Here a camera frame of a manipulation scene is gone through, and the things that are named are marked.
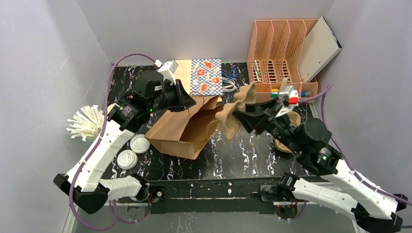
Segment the cardboard cup carrier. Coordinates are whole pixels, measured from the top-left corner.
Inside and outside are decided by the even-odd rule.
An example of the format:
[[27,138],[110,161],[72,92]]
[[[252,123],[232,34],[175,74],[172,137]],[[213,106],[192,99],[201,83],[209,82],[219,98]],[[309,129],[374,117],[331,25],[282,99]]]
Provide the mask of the cardboard cup carrier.
[[281,140],[275,139],[275,148],[284,153],[296,154],[298,146],[293,133],[301,124],[300,115],[295,111],[289,112],[280,117],[280,124],[285,127],[285,135],[280,136]]
[[246,104],[256,103],[256,83],[240,87],[240,90],[234,95],[234,102],[224,104],[222,110],[215,114],[218,121],[217,130],[219,130],[226,140],[231,140],[241,128],[241,123],[235,118],[235,111],[245,112]]

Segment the brown paper bag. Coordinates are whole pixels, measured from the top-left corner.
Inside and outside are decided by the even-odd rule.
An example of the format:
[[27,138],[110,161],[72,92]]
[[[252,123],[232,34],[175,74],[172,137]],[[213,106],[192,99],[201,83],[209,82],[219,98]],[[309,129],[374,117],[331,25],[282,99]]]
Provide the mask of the brown paper bag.
[[187,110],[167,110],[145,134],[159,152],[195,160],[216,131],[218,120],[215,114],[226,105],[218,104],[218,96],[193,99],[196,104]]

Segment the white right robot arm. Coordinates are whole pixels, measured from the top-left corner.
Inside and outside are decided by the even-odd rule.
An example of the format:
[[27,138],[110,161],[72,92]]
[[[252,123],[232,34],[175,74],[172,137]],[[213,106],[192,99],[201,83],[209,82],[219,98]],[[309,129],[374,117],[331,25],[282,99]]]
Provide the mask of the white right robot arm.
[[404,229],[397,215],[410,202],[402,194],[390,194],[357,172],[330,145],[332,133],[318,118],[293,126],[288,113],[301,102],[291,86],[263,103],[247,103],[233,116],[251,134],[269,133],[292,153],[311,174],[338,187],[338,191],[315,185],[296,175],[285,173],[275,185],[263,185],[257,195],[263,202],[276,199],[305,200],[341,213],[369,233],[396,233]]

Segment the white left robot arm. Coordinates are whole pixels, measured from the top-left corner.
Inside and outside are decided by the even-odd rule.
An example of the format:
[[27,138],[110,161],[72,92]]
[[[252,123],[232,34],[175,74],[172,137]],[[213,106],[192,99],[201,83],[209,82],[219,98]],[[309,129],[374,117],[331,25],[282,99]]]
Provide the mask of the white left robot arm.
[[174,74],[174,60],[157,70],[143,72],[136,87],[127,91],[104,116],[100,135],[81,160],[67,173],[57,174],[54,184],[69,197],[69,206],[81,208],[88,214],[100,210],[108,201],[134,197],[141,202],[152,198],[150,183],[140,175],[105,180],[105,169],[123,145],[154,112],[182,112],[196,104]]

